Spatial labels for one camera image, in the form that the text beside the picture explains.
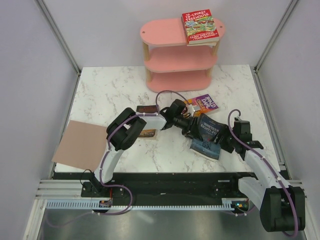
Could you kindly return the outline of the blue Nineteen Eighty-Four book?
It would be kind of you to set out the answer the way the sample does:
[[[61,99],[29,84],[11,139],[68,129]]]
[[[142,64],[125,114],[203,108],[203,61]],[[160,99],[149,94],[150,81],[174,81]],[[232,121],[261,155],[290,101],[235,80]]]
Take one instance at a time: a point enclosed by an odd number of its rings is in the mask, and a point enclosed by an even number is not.
[[[225,124],[217,122],[202,113],[198,118],[198,126],[202,140],[192,139],[189,149],[208,160],[219,160],[221,147],[215,144],[213,140],[223,125]]]

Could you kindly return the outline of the brown Edward Tulane book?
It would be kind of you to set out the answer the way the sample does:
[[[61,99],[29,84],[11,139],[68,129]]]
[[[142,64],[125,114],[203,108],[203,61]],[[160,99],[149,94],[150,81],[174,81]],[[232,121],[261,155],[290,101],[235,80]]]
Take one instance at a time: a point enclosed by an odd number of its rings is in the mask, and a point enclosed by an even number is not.
[[[146,114],[155,114],[157,113],[156,105],[138,105],[136,107],[137,113],[146,113]],[[140,139],[147,139],[147,140],[155,140],[157,137],[158,130],[152,128],[152,124],[147,122],[143,130],[139,134]]]

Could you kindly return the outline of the pink Hamlet book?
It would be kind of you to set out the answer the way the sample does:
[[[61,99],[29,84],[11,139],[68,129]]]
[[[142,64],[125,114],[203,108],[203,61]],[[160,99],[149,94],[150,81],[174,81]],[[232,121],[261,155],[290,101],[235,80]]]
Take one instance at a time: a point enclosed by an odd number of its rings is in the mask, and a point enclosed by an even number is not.
[[[217,45],[217,41],[207,41],[207,42],[190,42],[187,43],[187,46],[216,46]]]

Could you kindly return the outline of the red 13-Storey Treehouse book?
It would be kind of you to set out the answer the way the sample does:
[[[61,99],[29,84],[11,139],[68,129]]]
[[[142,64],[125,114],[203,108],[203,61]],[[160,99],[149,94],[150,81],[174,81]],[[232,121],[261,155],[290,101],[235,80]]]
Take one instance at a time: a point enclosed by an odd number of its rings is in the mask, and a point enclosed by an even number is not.
[[[183,13],[181,20],[187,45],[210,45],[220,40],[220,35],[210,9]]]

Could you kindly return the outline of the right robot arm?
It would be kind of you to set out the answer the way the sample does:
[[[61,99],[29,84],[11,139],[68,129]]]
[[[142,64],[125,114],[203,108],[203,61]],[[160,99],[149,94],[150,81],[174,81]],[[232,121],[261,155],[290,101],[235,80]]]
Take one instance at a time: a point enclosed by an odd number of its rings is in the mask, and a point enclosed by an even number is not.
[[[262,144],[252,139],[249,121],[236,119],[234,126],[218,123],[214,143],[229,152],[236,152],[253,170],[254,177],[242,177],[229,184],[235,197],[246,195],[259,210],[267,232],[303,231],[306,226],[306,196],[300,186],[286,180],[265,156]]]

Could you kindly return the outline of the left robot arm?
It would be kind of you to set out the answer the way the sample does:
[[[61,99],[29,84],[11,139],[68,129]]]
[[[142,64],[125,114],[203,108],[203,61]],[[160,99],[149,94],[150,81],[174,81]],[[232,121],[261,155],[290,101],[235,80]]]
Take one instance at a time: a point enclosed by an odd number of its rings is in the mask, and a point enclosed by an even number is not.
[[[123,154],[129,149],[143,130],[167,130],[173,126],[181,129],[186,138],[201,141],[198,117],[184,117],[186,104],[179,99],[156,113],[136,112],[127,107],[107,127],[106,149],[94,175],[97,179],[92,185],[92,191],[99,197],[106,196],[110,191],[109,181],[113,177],[115,167]]]

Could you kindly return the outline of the Roald Dahl Charlie book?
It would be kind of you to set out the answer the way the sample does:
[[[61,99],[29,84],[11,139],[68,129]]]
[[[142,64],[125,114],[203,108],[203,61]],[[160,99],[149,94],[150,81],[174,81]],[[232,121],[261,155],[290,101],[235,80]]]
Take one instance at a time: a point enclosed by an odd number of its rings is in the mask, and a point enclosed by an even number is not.
[[[186,103],[187,111],[188,105],[198,105],[201,108],[201,110],[197,111],[193,117],[199,117],[201,114],[212,114],[219,110],[218,105],[209,94],[193,97],[184,102]]]

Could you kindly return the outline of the pink three-tier shelf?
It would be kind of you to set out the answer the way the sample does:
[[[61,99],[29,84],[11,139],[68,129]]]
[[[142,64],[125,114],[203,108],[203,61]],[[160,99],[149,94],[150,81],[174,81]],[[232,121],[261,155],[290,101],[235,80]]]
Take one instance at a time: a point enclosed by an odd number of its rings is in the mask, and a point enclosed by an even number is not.
[[[211,84],[219,45],[188,46],[181,18],[149,21],[141,27],[140,37],[151,91],[199,91]]]

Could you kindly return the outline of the pink paper file sheet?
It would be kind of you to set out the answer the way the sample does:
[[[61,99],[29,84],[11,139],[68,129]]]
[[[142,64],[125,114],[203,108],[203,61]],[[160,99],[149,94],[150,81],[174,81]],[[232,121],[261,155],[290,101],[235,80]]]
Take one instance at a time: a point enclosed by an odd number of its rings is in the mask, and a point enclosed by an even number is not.
[[[52,161],[82,170],[96,170],[107,145],[106,129],[70,120]]]

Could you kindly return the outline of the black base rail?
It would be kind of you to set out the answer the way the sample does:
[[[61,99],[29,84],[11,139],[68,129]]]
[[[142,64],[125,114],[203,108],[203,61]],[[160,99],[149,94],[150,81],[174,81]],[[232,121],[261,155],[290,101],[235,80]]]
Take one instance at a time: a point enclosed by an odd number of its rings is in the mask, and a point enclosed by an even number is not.
[[[112,198],[118,204],[220,204],[244,199],[238,181],[251,172],[120,173],[103,187],[91,173],[84,175],[81,196]]]

